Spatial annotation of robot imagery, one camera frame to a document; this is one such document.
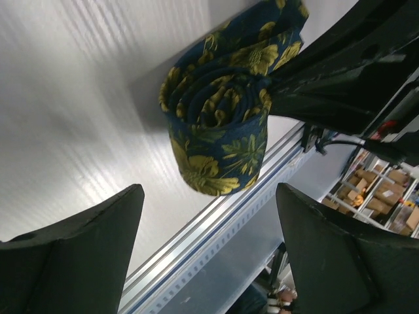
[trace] floral fabric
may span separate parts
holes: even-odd
[[[159,102],[191,188],[219,196],[255,184],[268,138],[269,74],[299,53],[307,17],[301,0],[262,0],[170,70]]]

